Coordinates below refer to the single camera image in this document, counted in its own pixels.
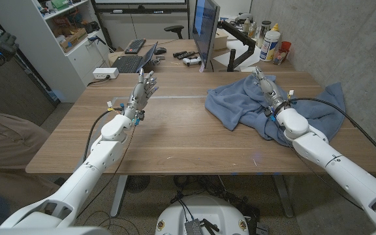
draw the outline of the table leg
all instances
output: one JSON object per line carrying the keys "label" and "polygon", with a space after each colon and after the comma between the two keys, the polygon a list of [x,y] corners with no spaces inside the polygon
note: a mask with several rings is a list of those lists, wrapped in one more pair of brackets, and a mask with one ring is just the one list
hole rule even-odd
{"label": "table leg", "polygon": [[284,177],[280,175],[272,176],[274,179],[275,187],[278,190],[279,198],[281,199],[282,207],[284,208],[284,214],[288,218],[294,217],[290,198],[288,196],[287,186],[285,185]]}
{"label": "table leg", "polygon": [[124,199],[125,184],[127,183],[127,176],[119,176],[117,182],[116,195],[114,195],[114,201],[111,206],[111,217],[117,217],[121,207],[121,203]]}

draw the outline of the blue towel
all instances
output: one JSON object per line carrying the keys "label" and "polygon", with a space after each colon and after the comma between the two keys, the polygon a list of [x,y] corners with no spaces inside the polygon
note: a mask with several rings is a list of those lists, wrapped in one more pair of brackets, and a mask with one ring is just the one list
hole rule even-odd
{"label": "blue towel", "polygon": [[[274,75],[267,79],[275,81]],[[260,86],[255,85],[255,78],[249,75],[233,84],[209,89],[206,108],[214,114],[223,125],[233,131],[238,123],[255,128],[266,140],[276,140],[286,146],[276,124],[264,114],[266,101]],[[287,93],[280,89],[281,95],[287,99]],[[332,84],[317,99],[330,102],[345,111],[343,92],[340,83]],[[292,105],[297,112],[307,118],[310,125],[322,131],[329,140],[339,131],[344,116],[334,108],[315,101],[297,101]]]}

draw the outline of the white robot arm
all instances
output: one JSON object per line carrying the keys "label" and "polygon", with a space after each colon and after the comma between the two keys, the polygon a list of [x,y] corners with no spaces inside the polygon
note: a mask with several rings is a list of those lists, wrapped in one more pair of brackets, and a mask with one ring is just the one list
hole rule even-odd
{"label": "white robot arm", "polygon": [[158,89],[153,71],[145,78],[143,69],[130,95],[127,107],[101,129],[100,137],[91,147],[91,154],[59,190],[48,198],[28,205],[12,214],[0,228],[66,228],[74,224],[76,216],[93,190],[101,174],[120,160],[127,141],[125,131],[143,120],[143,108]]}
{"label": "white robot arm", "polygon": [[277,86],[256,67],[255,78],[271,105],[270,112],[294,149],[305,159],[319,165],[346,190],[376,226],[376,178],[328,144],[327,137],[309,125],[307,119],[289,106]]}

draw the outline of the white bookshelf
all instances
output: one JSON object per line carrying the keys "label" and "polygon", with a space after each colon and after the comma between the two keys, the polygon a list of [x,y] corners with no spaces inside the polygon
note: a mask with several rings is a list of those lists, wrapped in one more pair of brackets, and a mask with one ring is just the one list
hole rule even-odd
{"label": "white bookshelf", "polygon": [[67,8],[64,8],[64,9],[62,9],[62,10],[58,10],[58,11],[56,11],[56,12],[52,12],[52,13],[50,13],[50,14],[45,14],[45,15],[42,16],[42,17],[43,17],[44,20],[51,19],[51,18],[53,18],[54,16],[59,16],[59,15],[61,15],[62,13],[65,13],[65,12],[68,12],[68,11],[70,11],[70,10],[72,10],[72,9],[75,9],[75,7],[77,7],[77,6],[79,6],[79,5],[83,4],[83,3],[86,3],[86,2],[88,2],[88,1],[89,1],[89,0],[82,0],[82,1],[80,1],[79,3],[75,3],[75,4],[72,4],[72,5],[69,5]]}
{"label": "white bookshelf", "polygon": [[[56,27],[52,18],[65,15],[74,8],[87,22],[98,22],[89,0],[82,0],[45,16],[39,12],[33,0],[0,0],[0,24],[17,37],[20,50],[61,102],[75,102],[92,81],[93,70],[100,67],[103,60],[108,61],[108,48],[102,43],[90,44],[84,39],[67,53],[57,43],[52,33]],[[101,30],[87,37],[94,36],[105,41]]]}

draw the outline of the wooden table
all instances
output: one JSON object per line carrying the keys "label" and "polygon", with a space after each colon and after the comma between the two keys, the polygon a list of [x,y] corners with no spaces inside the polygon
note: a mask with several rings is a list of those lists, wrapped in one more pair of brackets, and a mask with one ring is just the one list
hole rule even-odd
{"label": "wooden table", "polygon": [[[146,45],[154,42],[148,40]],[[199,73],[199,67],[170,63],[181,63],[172,57],[172,53],[195,50],[193,40],[176,40],[160,45],[168,50],[164,54],[166,61],[153,67],[160,89],[144,109],[145,120],[134,130],[122,161],[106,171],[113,173],[118,167],[117,173],[121,174],[111,216],[118,214],[127,175],[272,174],[285,215],[292,217],[292,207],[281,175],[308,174],[311,171],[289,148],[263,139],[256,130],[242,124],[229,131],[204,107],[208,89],[233,83],[250,73]],[[139,54],[146,53],[148,49],[149,46],[144,47]],[[219,55],[226,51],[214,53]],[[215,71],[225,68],[216,61],[213,65]],[[297,97],[314,97],[322,91],[308,73],[294,71],[288,61],[279,66],[262,61],[257,65],[267,75],[276,75],[276,83],[284,90],[295,90]],[[106,102],[113,100],[116,106],[121,102],[127,103],[136,82],[137,74],[120,74],[117,79],[87,88],[28,164],[26,171],[72,173],[82,160],[94,120],[106,110]],[[93,139],[100,135],[100,126],[113,116],[109,113],[100,120]],[[331,145],[368,172],[376,174],[376,149],[349,121],[343,123]],[[317,165],[309,164],[315,171],[324,172]]]}

